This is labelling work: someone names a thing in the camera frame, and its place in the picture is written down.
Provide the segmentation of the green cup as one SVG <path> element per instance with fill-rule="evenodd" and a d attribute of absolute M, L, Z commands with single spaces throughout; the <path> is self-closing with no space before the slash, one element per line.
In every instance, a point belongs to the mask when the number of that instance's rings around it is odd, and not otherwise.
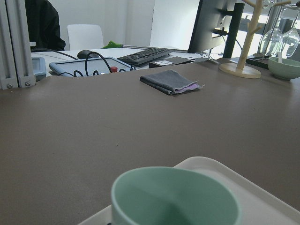
<path fill-rule="evenodd" d="M 127 171 L 111 190 L 113 225 L 239 225 L 241 208 L 221 182 L 172 167 Z"/>

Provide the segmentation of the cream rabbit tray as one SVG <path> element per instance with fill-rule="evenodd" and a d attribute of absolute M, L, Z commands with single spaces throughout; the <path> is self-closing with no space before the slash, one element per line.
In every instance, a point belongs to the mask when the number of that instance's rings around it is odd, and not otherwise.
<path fill-rule="evenodd" d="M 112 186 L 112 204 L 85 225 L 297 225 L 300 213 L 222 163 L 190 157 L 136 168 Z"/>

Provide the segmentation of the grey folded cloth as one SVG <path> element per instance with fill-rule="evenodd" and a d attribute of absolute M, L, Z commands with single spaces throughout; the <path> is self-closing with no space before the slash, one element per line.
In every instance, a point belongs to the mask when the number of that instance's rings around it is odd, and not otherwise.
<path fill-rule="evenodd" d="M 167 70 L 151 75 L 143 75 L 140 81 L 168 95 L 176 95 L 200 90 L 205 85 L 191 81 L 174 70 Z"/>

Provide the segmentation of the black power adapter box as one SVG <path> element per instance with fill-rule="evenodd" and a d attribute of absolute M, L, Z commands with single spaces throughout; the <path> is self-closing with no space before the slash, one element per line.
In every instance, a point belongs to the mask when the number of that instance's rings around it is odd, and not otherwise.
<path fill-rule="evenodd" d="M 149 63 L 149 68 L 159 68 L 163 66 L 172 66 L 172 65 L 180 65 L 180 64 L 187 64 L 191 63 L 191 59 L 186 59 L 182 57 L 172 57 L 167 59 L 159 59 Z"/>

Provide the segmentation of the black keyboard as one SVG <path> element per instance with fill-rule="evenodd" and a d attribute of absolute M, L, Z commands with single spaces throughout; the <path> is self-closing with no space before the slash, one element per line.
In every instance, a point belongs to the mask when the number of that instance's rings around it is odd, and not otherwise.
<path fill-rule="evenodd" d="M 143 50 L 140 52 L 136 52 L 133 54 L 129 54 L 126 56 L 122 56 L 117 58 L 118 60 L 125 62 L 129 65 L 141 65 L 144 63 L 148 63 L 151 60 L 158 59 L 163 56 L 167 56 L 169 53 L 172 53 L 173 50 L 165 49 L 165 48 L 151 48 L 147 50 Z"/>

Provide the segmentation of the teach pendant tablet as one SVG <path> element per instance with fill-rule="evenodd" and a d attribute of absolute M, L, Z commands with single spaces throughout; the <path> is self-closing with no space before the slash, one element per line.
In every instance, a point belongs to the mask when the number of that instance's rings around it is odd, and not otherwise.
<path fill-rule="evenodd" d="M 133 70 L 131 66 L 113 57 L 105 57 L 108 66 L 101 58 L 88 59 L 87 66 L 85 66 L 85 59 L 69 60 L 62 62 L 52 62 L 49 64 L 50 69 L 56 74 L 66 77 L 81 77 L 93 75 L 102 75 L 110 73 L 109 68 L 116 67 L 116 71 L 130 71 Z"/>
<path fill-rule="evenodd" d="M 46 71 L 45 59 L 43 57 L 33 57 L 32 66 L 33 66 L 33 73 L 37 82 L 46 77 L 47 71 Z"/>

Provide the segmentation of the black computer mouse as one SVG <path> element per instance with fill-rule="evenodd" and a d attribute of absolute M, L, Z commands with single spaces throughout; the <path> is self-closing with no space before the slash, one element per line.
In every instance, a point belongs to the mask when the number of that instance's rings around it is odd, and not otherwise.
<path fill-rule="evenodd" d="M 99 55 L 94 53 L 91 50 L 81 50 L 78 54 L 77 54 L 77 58 L 78 59 L 85 59 L 85 58 L 99 58 Z"/>

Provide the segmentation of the wooden mug tree stand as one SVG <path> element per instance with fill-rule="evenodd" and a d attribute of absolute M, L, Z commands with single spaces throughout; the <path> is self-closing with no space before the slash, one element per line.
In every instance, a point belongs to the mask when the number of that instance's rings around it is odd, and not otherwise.
<path fill-rule="evenodd" d="M 219 66 L 219 69 L 225 73 L 242 77 L 248 79 L 257 79 L 261 77 L 261 72 L 252 67 L 246 66 L 246 59 L 248 57 L 248 52 L 253 40 L 254 34 L 262 28 L 262 26 L 258 26 L 259 16 L 261 15 L 263 9 L 263 1 L 257 0 L 256 3 L 251 2 L 250 0 L 244 0 L 243 2 L 254 8 L 252 19 L 247 26 L 247 35 L 246 39 L 241 51 L 241 55 L 239 57 L 238 63 L 222 63 Z"/>

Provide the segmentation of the white chair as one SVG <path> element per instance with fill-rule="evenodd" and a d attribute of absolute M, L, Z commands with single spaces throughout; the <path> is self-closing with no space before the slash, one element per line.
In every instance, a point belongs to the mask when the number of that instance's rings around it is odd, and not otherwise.
<path fill-rule="evenodd" d="M 90 50 L 104 47 L 102 30 L 95 24 L 70 24 L 67 26 L 70 50 Z"/>

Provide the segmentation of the black monitor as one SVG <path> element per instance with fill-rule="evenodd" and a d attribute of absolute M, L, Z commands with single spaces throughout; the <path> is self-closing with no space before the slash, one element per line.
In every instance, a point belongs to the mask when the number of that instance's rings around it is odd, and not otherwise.
<path fill-rule="evenodd" d="M 224 58 L 233 53 L 244 3 L 235 0 L 199 1 L 188 53 L 200 53 L 223 44 Z"/>

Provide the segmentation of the wine glass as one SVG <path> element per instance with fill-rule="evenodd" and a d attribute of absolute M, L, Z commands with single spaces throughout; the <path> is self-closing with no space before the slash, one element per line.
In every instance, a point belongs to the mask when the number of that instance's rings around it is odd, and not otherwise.
<path fill-rule="evenodd" d="M 280 29 L 280 20 L 284 9 L 282 6 L 274 6 L 268 19 L 269 30 L 264 33 L 260 43 L 259 52 L 265 56 L 275 56 L 282 46 L 283 33 Z"/>
<path fill-rule="evenodd" d="M 283 34 L 283 44 L 281 49 L 283 58 L 291 57 L 296 51 L 300 41 L 300 36 L 296 29 L 296 24 L 300 19 L 300 4 L 287 5 L 285 8 L 297 11 L 297 15 L 293 20 L 291 28 Z"/>

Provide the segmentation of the person in black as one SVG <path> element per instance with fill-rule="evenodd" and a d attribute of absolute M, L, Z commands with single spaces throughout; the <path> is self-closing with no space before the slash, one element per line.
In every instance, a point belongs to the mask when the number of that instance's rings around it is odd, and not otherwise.
<path fill-rule="evenodd" d="M 25 9 L 29 40 L 36 48 L 63 51 L 66 43 L 60 37 L 59 14 L 47 0 L 26 0 Z"/>

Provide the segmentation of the green bowl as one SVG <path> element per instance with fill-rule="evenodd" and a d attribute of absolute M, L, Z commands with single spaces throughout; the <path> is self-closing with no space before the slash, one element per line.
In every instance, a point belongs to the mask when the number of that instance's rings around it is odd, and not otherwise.
<path fill-rule="evenodd" d="M 268 59 L 269 71 L 277 78 L 291 80 L 300 76 L 300 62 L 291 59 L 282 59 L 282 63 L 278 62 L 278 58 L 270 57 Z"/>

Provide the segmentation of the aluminium frame post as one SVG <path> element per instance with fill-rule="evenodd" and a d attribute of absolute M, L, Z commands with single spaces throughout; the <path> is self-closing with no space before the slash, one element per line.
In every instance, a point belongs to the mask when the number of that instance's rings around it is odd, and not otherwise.
<path fill-rule="evenodd" d="M 23 0 L 0 2 L 0 88 L 34 86 L 30 41 Z"/>

